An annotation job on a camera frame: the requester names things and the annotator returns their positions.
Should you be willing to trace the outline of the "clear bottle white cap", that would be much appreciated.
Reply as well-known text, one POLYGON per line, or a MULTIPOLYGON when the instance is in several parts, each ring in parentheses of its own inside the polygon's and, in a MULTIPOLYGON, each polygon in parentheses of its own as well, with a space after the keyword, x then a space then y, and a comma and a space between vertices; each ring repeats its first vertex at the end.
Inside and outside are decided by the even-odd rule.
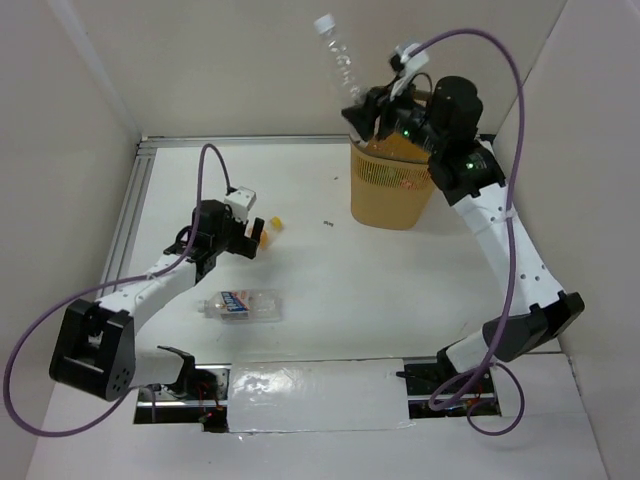
POLYGON ((338 94, 342 108, 360 104, 366 88, 359 63, 350 44, 336 26, 334 17, 327 13, 314 21, 315 31, 322 42, 331 83, 338 94))

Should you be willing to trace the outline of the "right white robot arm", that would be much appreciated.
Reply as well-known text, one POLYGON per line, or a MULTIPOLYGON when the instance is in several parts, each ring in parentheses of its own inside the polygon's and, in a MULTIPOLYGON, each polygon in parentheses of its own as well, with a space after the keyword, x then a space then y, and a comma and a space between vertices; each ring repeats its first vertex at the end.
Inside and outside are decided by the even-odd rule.
POLYGON ((507 320, 494 319, 437 354, 436 379, 460 391, 486 357, 510 362, 555 339, 584 311, 537 252, 516 210, 507 204, 508 182, 491 145, 477 134, 483 104, 476 86, 458 76, 440 79, 420 103, 409 86, 397 96, 373 87, 342 117, 364 141, 399 134, 429 156, 428 171, 447 203, 478 241, 504 294, 507 320))

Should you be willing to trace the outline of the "orange label small bottle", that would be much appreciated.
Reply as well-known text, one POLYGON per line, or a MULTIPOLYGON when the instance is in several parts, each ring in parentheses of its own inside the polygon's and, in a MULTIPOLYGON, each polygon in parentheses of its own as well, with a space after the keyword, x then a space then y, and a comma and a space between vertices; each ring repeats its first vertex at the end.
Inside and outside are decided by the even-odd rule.
POLYGON ((263 221, 263 228, 259 238, 259 248, 261 250, 266 250, 269 248, 276 238, 283 232, 284 223, 282 220, 273 216, 268 220, 263 221))

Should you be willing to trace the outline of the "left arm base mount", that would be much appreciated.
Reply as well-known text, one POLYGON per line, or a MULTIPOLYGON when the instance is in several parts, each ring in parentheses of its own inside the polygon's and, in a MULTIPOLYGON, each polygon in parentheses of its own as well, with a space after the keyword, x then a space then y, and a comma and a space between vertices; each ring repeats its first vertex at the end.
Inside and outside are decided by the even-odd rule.
POLYGON ((203 432, 228 433, 230 364, 196 366, 197 378, 177 393, 169 385, 141 389, 134 425, 195 425, 203 432))

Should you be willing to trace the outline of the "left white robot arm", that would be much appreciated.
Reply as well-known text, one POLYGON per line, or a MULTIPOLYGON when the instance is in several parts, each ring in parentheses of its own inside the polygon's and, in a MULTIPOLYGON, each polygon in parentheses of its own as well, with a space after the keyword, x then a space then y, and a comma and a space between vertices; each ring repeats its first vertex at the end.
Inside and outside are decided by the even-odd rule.
POLYGON ((248 219, 254 193, 238 189, 223 200, 205 200, 141 280, 95 302, 78 299, 64 313, 54 348, 52 380, 106 401, 130 387, 161 384, 176 399, 196 390, 194 357, 176 347, 136 347, 141 327, 173 298, 193 288, 224 252, 255 257, 262 219, 248 219))

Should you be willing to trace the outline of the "red cap cola bottle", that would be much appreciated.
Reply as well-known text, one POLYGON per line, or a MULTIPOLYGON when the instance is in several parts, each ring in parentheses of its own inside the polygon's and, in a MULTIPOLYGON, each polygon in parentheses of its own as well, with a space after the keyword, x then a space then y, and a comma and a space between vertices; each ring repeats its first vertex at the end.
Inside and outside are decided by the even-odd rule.
POLYGON ((430 185, 430 178, 404 178, 400 181, 399 186, 407 190, 424 190, 430 185))

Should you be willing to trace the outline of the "clear bottle blue-orange label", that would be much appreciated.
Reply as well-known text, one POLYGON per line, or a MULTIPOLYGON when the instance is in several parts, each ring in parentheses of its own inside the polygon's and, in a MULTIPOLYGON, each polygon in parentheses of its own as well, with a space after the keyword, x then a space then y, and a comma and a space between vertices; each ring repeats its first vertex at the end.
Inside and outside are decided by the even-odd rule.
POLYGON ((276 322, 282 318, 281 295, 273 289, 219 291, 197 306, 205 318, 230 324, 276 322))

